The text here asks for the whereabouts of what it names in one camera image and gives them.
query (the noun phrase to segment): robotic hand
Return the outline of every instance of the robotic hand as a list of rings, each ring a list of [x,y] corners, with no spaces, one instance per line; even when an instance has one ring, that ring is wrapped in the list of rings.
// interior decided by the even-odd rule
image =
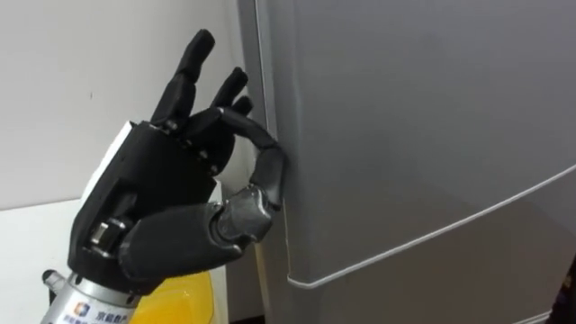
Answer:
[[[282,203],[285,156],[247,118],[248,81],[239,68],[211,106],[190,115],[201,65],[214,46],[199,31],[186,48],[150,121],[131,123],[72,227],[63,279],[43,280],[57,295],[41,324],[128,323],[140,296],[164,279],[222,266],[243,255],[272,225]],[[249,185],[223,203],[207,203],[230,160],[235,135],[259,149]]]

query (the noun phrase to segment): white wall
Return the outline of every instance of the white wall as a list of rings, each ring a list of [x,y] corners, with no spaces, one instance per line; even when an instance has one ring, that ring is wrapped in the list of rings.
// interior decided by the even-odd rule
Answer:
[[[1,0],[0,210],[77,198],[123,123],[152,114],[201,28],[217,41],[198,84],[196,106],[206,107],[241,62],[233,7],[227,0]],[[224,185],[241,186],[244,161],[237,150]]]

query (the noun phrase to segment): gray refrigerator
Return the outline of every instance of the gray refrigerator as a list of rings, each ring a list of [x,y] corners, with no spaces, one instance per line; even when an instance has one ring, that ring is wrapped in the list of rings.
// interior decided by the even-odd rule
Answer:
[[[266,322],[543,322],[576,251],[576,2],[238,9],[290,157]]]

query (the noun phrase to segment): yellow object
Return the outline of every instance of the yellow object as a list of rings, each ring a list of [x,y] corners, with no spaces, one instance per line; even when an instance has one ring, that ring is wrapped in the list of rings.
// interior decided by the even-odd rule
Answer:
[[[142,298],[130,324],[210,324],[213,301],[207,272],[166,279]]]

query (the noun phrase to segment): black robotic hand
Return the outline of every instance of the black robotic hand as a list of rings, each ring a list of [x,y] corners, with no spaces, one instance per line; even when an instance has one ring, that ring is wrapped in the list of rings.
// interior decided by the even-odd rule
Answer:
[[[242,256],[271,226],[282,203],[285,157],[246,117],[248,78],[239,68],[211,107],[189,116],[201,65],[214,46],[199,31],[150,122],[133,124],[74,220],[68,265],[123,293],[146,295],[165,278],[193,274]],[[235,135],[260,150],[250,184],[223,203],[207,203],[213,176],[227,165]]]

